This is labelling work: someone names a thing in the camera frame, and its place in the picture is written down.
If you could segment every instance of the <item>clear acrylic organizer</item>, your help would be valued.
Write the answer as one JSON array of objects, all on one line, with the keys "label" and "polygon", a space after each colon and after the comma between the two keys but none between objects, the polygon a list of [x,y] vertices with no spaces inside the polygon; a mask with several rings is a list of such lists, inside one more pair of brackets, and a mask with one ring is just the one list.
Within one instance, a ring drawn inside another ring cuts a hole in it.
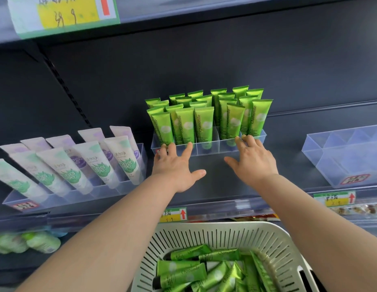
[{"label": "clear acrylic organizer", "polygon": [[[195,143],[193,144],[193,149],[191,152],[191,157],[195,156],[204,156],[204,155],[214,155],[214,154],[222,154],[224,152],[234,152],[238,151],[238,148],[234,142],[234,138],[232,139],[225,139],[220,140],[220,127],[213,127],[213,141],[210,142],[196,142],[197,138],[195,138]],[[262,143],[264,143],[265,137],[267,134],[264,130],[262,130],[260,136],[255,137],[255,139],[260,139]],[[176,146],[176,153],[178,156],[182,155],[182,152],[186,148],[186,144],[180,144]],[[152,145],[151,149],[154,154],[158,152],[160,149],[160,141],[157,137],[156,133],[153,133]]]},{"label": "clear acrylic organizer", "polygon": [[377,183],[377,125],[308,134],[302,152],[334,188]]},{"label": "clear acrylic organizer", "polygon": [[[144,161],[142,165],[141,171],[144,176],[146,177],[146,165],[147,165],[147,155],[145,152],[144,144],[139,143],[137,144],[139,150],[141,151],[141,156]],[[107,185],[103,183],[103,181],[99,177],[95,177],[94,179],[90,180],[93,185],[93,190],[83,195],[78,190],[71,190],[66,193],[56,194],[52,193],[49,189],[47,189],[41,183],[39,186],[45,190],[46,193],[49,194],[49,197],[43,201],[39,201],[38,199],[31,200],[26,198],[24,195],[19,193],[16,190],[11,191],[11,193],[6,197],[3,201],[3,205],[7,205],[11,208],[16,210],[22,211],[23,213],[31,212],[35,210],[42,210],[46,208],[52,208],[57,206],[64,206],[74,203],[92,201],[102,198],[107,198],[110,196],[118,196],[118,195],[126,195],[131,192],[137,185],[134,185],[126,176],[126,174],[122,171],[119,172],[118,177],[124,176],[120,179],[120,183],[118,187],[111,189]]]}]

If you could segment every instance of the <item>hand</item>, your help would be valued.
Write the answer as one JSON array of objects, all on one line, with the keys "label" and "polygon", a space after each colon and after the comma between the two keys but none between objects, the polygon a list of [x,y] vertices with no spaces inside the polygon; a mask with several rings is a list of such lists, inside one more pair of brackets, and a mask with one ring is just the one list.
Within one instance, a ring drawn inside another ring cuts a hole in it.
[{"label": "hand", "polygon": [[259,139],[254,139],[252,135],[243,135],[242,140],[236,137],[235,141],[240,151],[240,162],[231,157],[225,157],[224,160],[239,179],[256,189],[264,178],[279,174],[275,158]]},{"label": "hand", "polygon": [[155,155],[152,175],[166,177],[176,193],[188,190],[197,180],[206,175],[206,170],[196,170],[191,173],[188,169],[191,151],[192,143],[189,142],[181,157],[178,157],[175,143],[170,143],[167,155],[166,145],[163,144],[160,151]]}]

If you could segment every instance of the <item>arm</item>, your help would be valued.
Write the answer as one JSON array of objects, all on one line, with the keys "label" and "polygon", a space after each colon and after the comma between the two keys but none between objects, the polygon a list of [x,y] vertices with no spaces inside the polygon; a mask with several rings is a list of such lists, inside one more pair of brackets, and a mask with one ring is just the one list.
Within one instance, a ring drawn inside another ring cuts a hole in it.
[{"label": "arm", "polygon": [[190,173],[191,151],[189,143],[177,157],[172,143],[167,155],[163,145],[155,156],[152,175],[77,233],[17,292],[126,291],[174,194],[206,174],[205,170]]},{"label": "arm", "polygon": [[254,188],[289,231],[328,291],[377,291],[377,238],[329,210],[278,174],[272,154],[252,136],[236,138],[240,162],[225,161]]}]

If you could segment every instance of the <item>white basket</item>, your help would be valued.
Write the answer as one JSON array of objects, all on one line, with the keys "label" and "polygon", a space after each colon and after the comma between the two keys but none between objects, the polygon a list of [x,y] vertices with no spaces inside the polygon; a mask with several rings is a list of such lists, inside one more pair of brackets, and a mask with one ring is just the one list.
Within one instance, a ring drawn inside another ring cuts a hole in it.
[{"label": "white basket", "polygon": [[157,261],[171,250],[208,244],[211,249],[259,249],[269,257],[281,292],[306,292],[299,270],[304,270],[313,292],[319,292],[308,265],[291,237],[269,222],[162,223],[152,236],[133,279],[131,292],[152,292]]}]

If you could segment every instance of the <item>right hand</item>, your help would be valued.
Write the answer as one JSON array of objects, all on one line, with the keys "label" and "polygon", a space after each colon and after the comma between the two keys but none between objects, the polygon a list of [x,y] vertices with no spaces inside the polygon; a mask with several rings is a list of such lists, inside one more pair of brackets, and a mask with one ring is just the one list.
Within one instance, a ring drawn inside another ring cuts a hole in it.
[{"label": "right hand", "polygon": [[247,185],[256,189],[266,177],[279,174],[275,158],[259,139],[254,139],[252,135],[243,135],[242,140],[236,137],[235,142],[240,151],[240,162],[232,157],[225,157],[224,160]]}]

